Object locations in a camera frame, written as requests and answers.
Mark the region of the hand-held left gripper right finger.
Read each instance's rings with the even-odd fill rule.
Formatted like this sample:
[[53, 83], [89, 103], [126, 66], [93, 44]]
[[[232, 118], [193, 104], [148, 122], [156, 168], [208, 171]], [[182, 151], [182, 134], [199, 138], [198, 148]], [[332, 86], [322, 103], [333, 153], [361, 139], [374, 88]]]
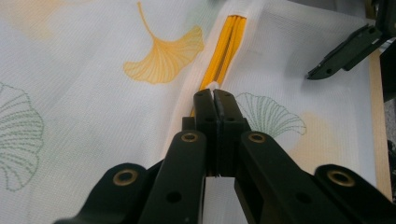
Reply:
[[214, 102], [219, 117], [217, 173], [220, 176], [231, 177], [236, 172], [240, 136], [248, 130], [248, 122], [231, 93], [214, 90]]

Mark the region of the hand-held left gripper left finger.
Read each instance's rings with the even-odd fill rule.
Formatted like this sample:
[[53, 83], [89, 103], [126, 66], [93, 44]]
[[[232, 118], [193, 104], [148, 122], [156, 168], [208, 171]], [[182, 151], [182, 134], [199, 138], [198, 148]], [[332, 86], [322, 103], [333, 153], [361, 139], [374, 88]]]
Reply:
[[217, 112], [210, 89], [193, 95], [193, 115], [182, 119], [182, 130], [196, 130], [206, 137], [206, 175], [216, 175], [217, 163]]

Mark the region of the white leaf-print pillowcase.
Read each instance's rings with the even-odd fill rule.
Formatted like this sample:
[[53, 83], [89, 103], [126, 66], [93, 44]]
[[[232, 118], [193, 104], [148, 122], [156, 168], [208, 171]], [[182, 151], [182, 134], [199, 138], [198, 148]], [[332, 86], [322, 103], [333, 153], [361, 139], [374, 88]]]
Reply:
[[369, 64], [307, 73], [356, 0], [0, 0], [0, 224], [71, 217], [109, 168], [161, 160], [202, 88], [307, 172], [375, 180]]

